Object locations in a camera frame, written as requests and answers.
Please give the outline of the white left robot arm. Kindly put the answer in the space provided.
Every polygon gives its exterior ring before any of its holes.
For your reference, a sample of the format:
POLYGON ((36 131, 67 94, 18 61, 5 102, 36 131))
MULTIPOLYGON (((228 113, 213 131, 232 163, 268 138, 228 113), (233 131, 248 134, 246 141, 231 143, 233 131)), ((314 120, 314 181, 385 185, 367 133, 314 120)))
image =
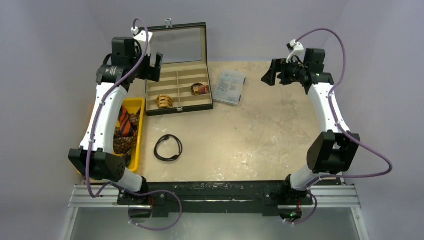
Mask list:
POLYGON ((149 191, 143 187, 144 178, 126 166, 124 157, 115 155, 114 134, 120 109, 130 85, 136 78, 158 82, 162 54, 155 66, 150 65, 151 37, 144 33, 134 37, 115 37, 112 52, 96 72, 96 97, 85 136, 78 148, 68 153, 70 162, 90 180, 107 181, 130 191, 129 197, 138 205, 146 203, 149 191))

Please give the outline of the cream insect print tie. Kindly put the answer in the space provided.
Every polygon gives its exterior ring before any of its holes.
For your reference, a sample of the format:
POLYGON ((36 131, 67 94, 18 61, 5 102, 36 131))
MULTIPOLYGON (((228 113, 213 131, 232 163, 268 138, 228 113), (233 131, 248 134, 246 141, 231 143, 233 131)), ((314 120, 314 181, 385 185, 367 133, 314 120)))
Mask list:
POLYGON ((155 99, 155 103, 159 109, 168 109, 174 106, 174 99, 166 94, 160 94, 155 99))

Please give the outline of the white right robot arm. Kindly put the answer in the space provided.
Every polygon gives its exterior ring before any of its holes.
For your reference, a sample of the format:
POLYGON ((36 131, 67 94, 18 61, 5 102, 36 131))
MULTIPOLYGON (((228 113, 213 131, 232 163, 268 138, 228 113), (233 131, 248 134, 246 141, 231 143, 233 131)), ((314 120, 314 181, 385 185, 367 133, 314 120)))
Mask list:
POLYGON ((308 48, 303 60, 296 55, 273 59, 261 78, 269 86, 274 86, 277 79, 284 86, 299 83, 310 98, 320 125, 320 134, 306 153, 306 165, 289 175, 289 185, 280 191, 282 200, 288 204, 298 200, 313 183, 346 172, 359 148, 360 136, 337 117, 339 107, 330 92, 335 82, 332 74, 324 71, 325 56, 323 49, 308 48))

